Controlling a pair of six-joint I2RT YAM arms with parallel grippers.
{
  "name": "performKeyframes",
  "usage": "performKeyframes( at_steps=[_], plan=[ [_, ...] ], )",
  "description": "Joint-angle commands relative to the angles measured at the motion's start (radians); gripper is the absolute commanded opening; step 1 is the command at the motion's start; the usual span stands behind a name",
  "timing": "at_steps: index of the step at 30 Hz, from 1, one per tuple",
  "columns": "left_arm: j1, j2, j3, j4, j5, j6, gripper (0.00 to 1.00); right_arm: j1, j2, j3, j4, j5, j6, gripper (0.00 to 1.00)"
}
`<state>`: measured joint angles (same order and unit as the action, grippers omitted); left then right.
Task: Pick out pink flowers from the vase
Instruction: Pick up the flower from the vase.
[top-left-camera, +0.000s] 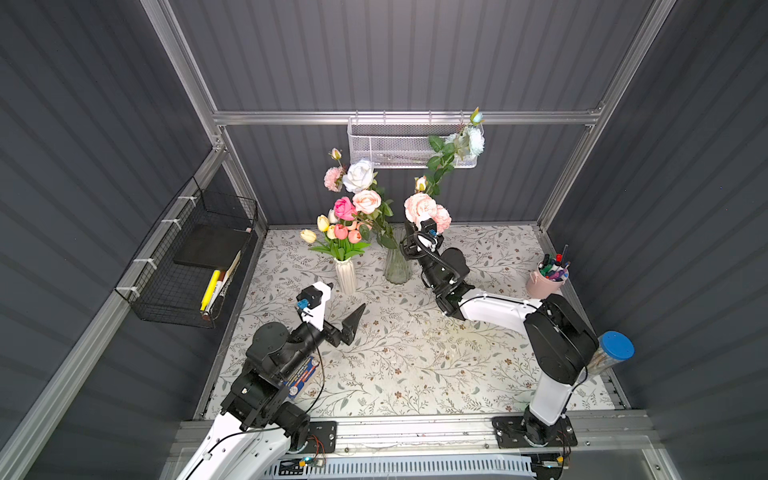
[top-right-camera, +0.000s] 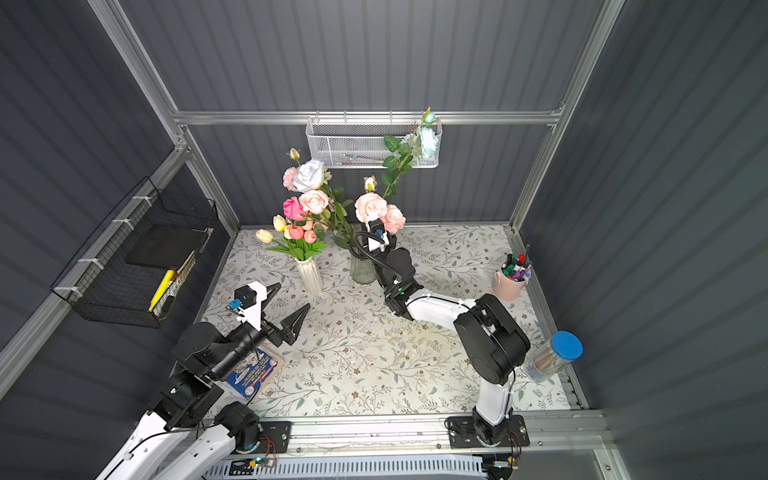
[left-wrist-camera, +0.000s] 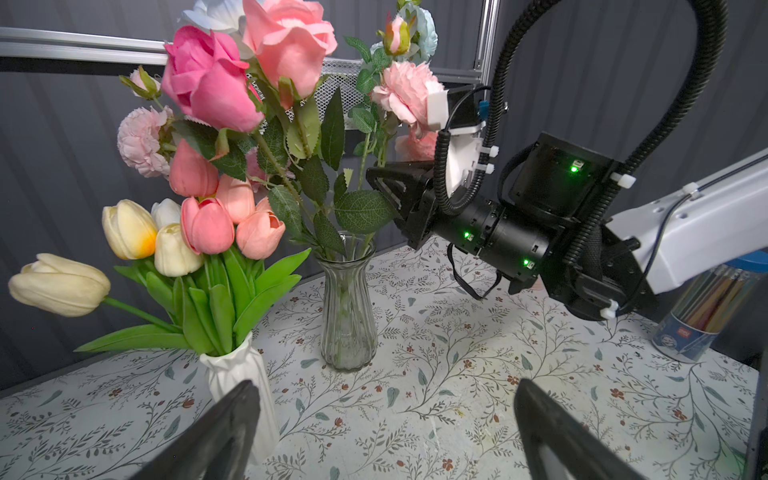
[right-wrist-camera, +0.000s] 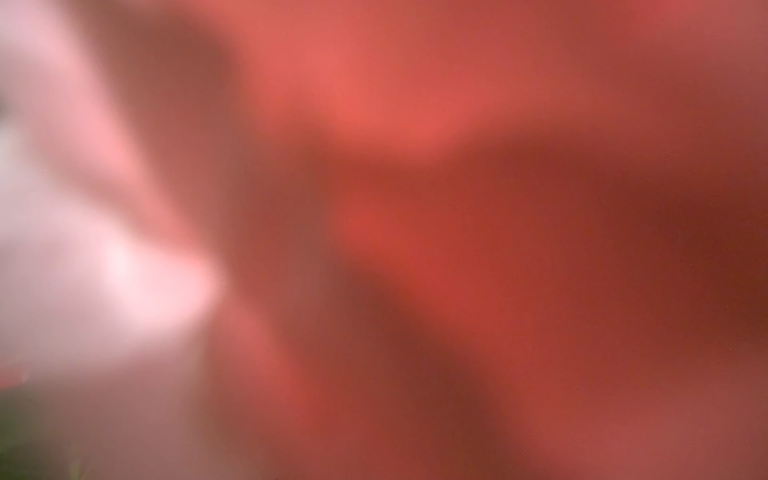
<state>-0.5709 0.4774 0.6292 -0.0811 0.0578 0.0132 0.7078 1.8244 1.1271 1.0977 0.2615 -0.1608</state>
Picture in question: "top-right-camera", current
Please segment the pale pink rose stem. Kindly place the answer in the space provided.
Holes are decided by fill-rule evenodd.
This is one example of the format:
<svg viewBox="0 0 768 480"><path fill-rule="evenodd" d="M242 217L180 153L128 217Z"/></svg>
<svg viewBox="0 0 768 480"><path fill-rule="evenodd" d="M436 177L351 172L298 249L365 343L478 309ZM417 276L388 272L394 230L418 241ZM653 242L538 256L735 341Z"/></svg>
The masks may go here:
<svg viewBox="0 0 768 480"><path fill-rule="evenodd" d="M363 224L381 220L387 233L396 234L404 228L406 217L396 205L389 204L379 195L376 187L377 180L374 175L364 178L365 192L354 203L356 218Z"/></svg>

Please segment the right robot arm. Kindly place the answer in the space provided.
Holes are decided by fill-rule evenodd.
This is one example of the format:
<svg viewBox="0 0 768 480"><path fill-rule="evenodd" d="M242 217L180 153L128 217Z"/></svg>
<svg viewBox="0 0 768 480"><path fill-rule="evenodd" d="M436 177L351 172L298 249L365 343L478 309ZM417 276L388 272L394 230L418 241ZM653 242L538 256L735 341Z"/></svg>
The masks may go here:
<svg viewBox="0 0 768 480"><path fill-rule="evenodd" d="M385 305L393 315L456 333L480 377L479 397L472 410L475 435L485 446L500 444L513 412L516 369L531 348L523 329L492 294L460 299L433 293L419 284L409 251L396 245L395 236L386 233L379 220L354 234L352 252L373 263Z"/></svg>

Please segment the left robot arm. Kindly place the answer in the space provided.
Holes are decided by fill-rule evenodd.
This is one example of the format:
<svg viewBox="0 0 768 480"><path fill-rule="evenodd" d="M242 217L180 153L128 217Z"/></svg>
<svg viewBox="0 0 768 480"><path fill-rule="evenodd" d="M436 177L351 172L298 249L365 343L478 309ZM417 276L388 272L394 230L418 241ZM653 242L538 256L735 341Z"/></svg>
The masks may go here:
<svg viewBox="0 0 768 480"><path fill-rule="evenodd" d="M239 325L222 333L198 322L187 328L172 350L180 369L150 401L129 438L99 473L101 479L200 479L233 453L263 466L287 450L287 422L263 425L248 402L234 401L205 417L222 397L227 376L265 341L279 347L298 339L310 311L304 304L279 324L264 309L279 292L278 283L252 282L236 290L231 310Z"/></svg>

